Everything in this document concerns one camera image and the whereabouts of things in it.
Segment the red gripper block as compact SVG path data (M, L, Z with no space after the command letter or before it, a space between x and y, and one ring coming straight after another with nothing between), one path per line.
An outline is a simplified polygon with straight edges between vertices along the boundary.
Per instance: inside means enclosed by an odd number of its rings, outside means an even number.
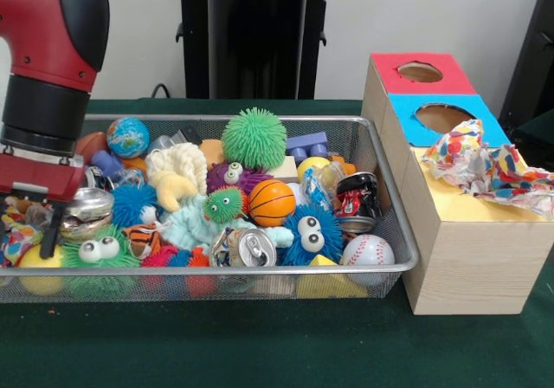
M38 161L15 155L1 154L1 193L40 197L53 201L53 213L46 226L40 248L40 257L54 256L59 228L67 205L81 187L85 167L82 156L70 158L69 164L61 164L54 157L54 163Z

